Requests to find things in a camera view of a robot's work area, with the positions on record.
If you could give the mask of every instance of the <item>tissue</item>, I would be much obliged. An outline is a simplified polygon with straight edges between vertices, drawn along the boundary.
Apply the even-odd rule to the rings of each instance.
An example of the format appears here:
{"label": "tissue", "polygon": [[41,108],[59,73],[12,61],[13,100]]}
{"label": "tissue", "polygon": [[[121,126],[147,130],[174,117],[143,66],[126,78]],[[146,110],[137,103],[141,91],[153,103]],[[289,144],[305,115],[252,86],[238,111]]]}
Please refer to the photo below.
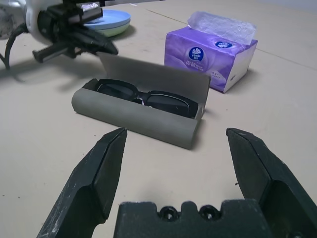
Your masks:
{"label": "tissue", "polygon": [[250,22],[196,11],[188,19],[191,28],[217,35],[244,45],[250,45],[257,27]]}

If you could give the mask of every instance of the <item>beige table surface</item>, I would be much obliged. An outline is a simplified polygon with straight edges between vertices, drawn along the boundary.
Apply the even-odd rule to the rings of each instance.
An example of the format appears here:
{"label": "beige table surface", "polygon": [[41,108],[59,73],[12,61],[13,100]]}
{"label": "beige table surface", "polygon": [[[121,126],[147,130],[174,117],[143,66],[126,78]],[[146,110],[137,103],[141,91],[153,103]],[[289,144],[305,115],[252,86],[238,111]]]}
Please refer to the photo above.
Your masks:
{"label": "beige table surface", "polygon": [[[195,5],[181,2],[183,10],[174,15],[174,0],[112,7],[132,15],[132,27],[115,40],[120,55],[163,64],[166,33],[186,26],[192,11],[206,9],[203,0],[192,1]],[[106,224],[96,228],[94,238],[112,236],[122,201],[153,201],[159,209],[164,205],[179,209],[183,201],[193,200],[198,207],[213,204],[220,208],[225,199],[242,198],[235,186],[227,127],[262,138],[317,202],[316,47],[309,51],[306,44],[299,44],[312,44],[316,38],[317,32],[310,28],[310,20],[316,16],[270,5],[243,8],[235,1],[225,9],[222,3],[213,2],[212,12],[254,20],[259,27],[259,50],[248,74],[225,95],[210,90],[200,139],[192,151],[128,132],[112,212]],[[279,20],[283,27],[278,30],[273,23]],[[290,38],[291,32],[303,37],[296,42]],[[283,40],[280,47],[272,44],[275,35]],[[1,52],[4,47],[5,41],[1,41]],[[40,65],[31,51],[41,47],[23,35],[12,49],[12,71],[6,72],[0,64],[3,238],[36,237],[73,168],[103,134],[116,129],[76,114],[71,106],[77,89],[104,74],[98,59],[90,55],[76,60],[59,57]]]}

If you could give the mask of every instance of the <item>purple tissue box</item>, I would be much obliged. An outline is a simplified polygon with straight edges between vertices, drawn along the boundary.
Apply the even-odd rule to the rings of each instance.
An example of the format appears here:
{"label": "purple tissue box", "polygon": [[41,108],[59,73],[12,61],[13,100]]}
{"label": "purple tissue box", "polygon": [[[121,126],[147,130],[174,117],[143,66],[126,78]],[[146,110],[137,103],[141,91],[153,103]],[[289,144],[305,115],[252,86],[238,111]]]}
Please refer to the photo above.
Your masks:
{"label": "purple tissue box", "polygon": [[225,93],[246,74],[257,43],[243,45],[185,27],[167,34],[164,64],[204,72],[211,76],[210,87]]}

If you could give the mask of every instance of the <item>eyeglasses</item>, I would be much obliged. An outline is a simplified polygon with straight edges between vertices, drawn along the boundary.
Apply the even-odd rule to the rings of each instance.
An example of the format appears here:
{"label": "eyeglasses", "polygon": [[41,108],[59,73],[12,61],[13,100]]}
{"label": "eyeglasses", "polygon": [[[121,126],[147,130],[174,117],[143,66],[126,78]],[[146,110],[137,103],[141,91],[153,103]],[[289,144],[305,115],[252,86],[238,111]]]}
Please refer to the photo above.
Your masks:
{"label": "eyeglasses", "polygon": [[133,84],[120,80],[101,79],[95,91],[187,118],[195,118],[198,110],[198,103],[183,96],[163,91],[140,92]]}

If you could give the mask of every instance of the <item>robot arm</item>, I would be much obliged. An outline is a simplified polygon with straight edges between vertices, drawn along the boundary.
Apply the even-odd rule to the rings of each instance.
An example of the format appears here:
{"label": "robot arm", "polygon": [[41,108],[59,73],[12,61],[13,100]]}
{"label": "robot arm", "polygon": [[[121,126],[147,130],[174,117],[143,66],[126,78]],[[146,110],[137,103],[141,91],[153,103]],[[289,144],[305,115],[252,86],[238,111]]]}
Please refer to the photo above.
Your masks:
{"label": "robot arm", "polygon": [[100,7],[89,10],[79,8],[76,3],[82,0],[0,0],[0,7],[11,11],[6,19],[0,15],[0,25],[8,21],[15,22],[22,17],[20,25],[8,28],[6,35],[10,36],[5,56],[0,55],[7,69],[9,69],[10,49],[15,38],[22,33],[30,33],[37,41],[49,45],[41,51],[33,51],[37,62],[43,63],[61,54],[75,58],[83,52],[96,54],[104,52],[113,55],[118,50],[106,36],[84,26],[88,21],[103,15]]}

